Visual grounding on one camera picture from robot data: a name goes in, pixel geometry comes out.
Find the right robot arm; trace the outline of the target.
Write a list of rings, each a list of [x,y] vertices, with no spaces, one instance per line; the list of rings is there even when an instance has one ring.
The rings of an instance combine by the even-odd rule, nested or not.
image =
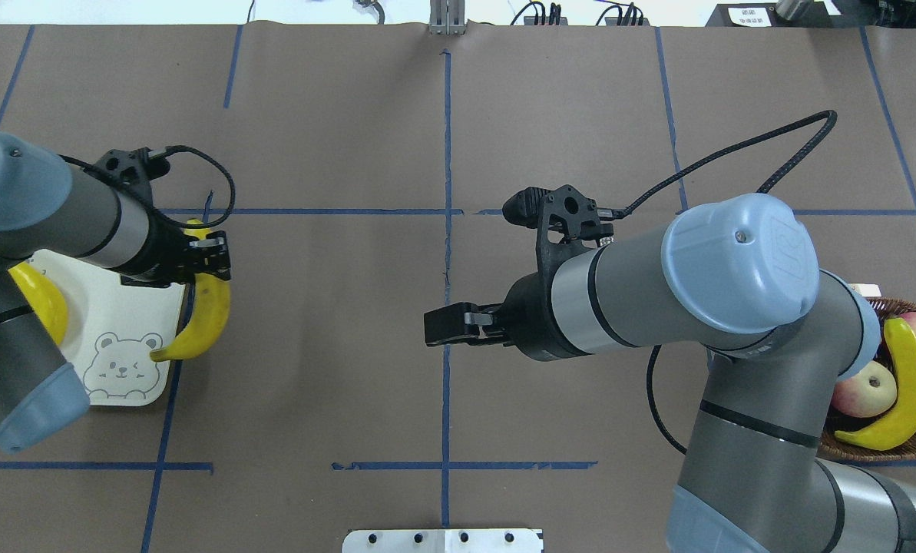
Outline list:
[[[570,186],[525,189],[503,214],[536,230],[536,272],[501,303],[426,313],[425,342],[516,346],[542,362],[706,347],[670,551],[916,552],[915,487],[817,455],[834,386],[866,367],[880,326],[818,265],[788,204],[743,194],[615,241],[622,214]]]

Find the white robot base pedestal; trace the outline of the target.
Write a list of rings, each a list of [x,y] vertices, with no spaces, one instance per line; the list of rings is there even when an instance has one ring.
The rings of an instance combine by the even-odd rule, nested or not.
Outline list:
[[[342,552],[544,552],[530,528],[366,529],[351,531]]]

